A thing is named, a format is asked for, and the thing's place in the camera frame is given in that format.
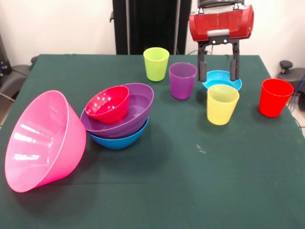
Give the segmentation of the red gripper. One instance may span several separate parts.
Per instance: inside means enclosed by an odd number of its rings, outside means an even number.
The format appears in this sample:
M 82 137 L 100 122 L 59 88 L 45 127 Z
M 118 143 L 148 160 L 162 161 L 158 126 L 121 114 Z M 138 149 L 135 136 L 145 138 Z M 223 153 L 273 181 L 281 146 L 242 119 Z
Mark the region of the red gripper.
M 227 12 L 197 13 L 189 16 L 190 33 L 198 42 L 198 80 L 206 82 L 207 63 L 204 60 L 205 48 L 212 45 L 211 37 L 229 36 L 233 48 L 230 62 L 230 80 L 239 79 L 239 39 L 248 39 L 253 30 L 254 9 L 252 5 L 242 9 L 230 9 Z

